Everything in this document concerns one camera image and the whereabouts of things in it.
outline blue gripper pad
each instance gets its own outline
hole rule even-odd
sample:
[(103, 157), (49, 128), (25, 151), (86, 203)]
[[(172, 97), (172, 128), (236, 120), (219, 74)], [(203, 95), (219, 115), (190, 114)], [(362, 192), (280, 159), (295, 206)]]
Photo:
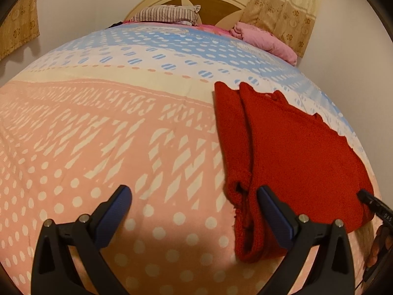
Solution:
[(280, 247), (290, 250), (293, 246), (292, 239), (295, 235), (293, 226), (288, 222), (276, 204), (281, 202), (277, 197), (275, 202), (265, 188), (265, 186), (261, 186), (257, 190), (259, 207)]
[(94, 231), (94, 244), (97, 249), (108, 246), (121, 220), (124, 215), (127, 214), (131, 206), (131, 202), (132, 194), (130, 188), (128, 186), (121, 185), (107, 202), (104, 202), (97, 207), (97, 213), (100, 213), (100, 208), (103, 210), (103, 214), (97, 214), (101, 217), (101, 220), (98, 222)]

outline screw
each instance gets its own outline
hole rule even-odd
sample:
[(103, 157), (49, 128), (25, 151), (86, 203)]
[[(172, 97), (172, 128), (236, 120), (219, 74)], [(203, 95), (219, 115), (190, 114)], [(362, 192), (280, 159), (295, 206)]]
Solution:
[(49, 226), (52, 225), (52, 223), (53, 223), (53, 221), (52, 221), (51, 219), (47, 219), (47, 220), (44, 222), (44, 226), (45, 226), (45, 227), (49, 227)]
[(299, 221), (302, 223), (307, 223), (309, 221), (309, 217), (306, 214), (300, 214), (299, 215)]
[(83, 214), (79, 216), (79, 222), (86, 223), (90, 219), (90, 216), (88, 214)]
[(342, 220), (336, 220), (336, 221), (335, 221), (335, 224), (336, 224), (338, 227), (343, 227), (343, 226), (344, 226), (344, 222), (343, 222)]

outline curtain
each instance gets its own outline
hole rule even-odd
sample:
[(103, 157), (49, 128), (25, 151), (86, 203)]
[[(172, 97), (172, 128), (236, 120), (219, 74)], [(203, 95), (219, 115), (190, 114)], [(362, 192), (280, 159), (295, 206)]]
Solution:
[(303, 57), (321, 0), (250, 0), (240, 19), (274, 34)]
[(0, 60), (39, 35), (37, 0), (18, 0), (0, 27)]

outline white wall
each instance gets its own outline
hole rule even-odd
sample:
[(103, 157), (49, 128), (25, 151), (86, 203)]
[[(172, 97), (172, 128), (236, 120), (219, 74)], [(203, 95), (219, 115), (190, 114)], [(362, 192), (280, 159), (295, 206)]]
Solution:
[[(41, 36), (0, 61), (0, 85), (61, 44), (123, 20), (141, 0), (38, 0)], [(322, 0), (299, 68), (342, 110), (393, 206), (393, 43), (366, 0)]]
[(322, 0), (300, 70), (347, 118), (393, 207), (393, 43), (366, 0)]

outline pink blanket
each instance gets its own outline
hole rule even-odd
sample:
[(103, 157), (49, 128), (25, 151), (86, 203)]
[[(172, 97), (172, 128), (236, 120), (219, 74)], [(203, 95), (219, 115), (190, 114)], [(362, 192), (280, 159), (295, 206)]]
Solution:
[(238, 22), (235, 27), (231, 29), (230, 33), (235, 38), (241, 39), (258, 49), (267, 51), (293, 66), (296, 65), (296, 53), (288, 45), (267, 31), (263, 31), (250, 24)]

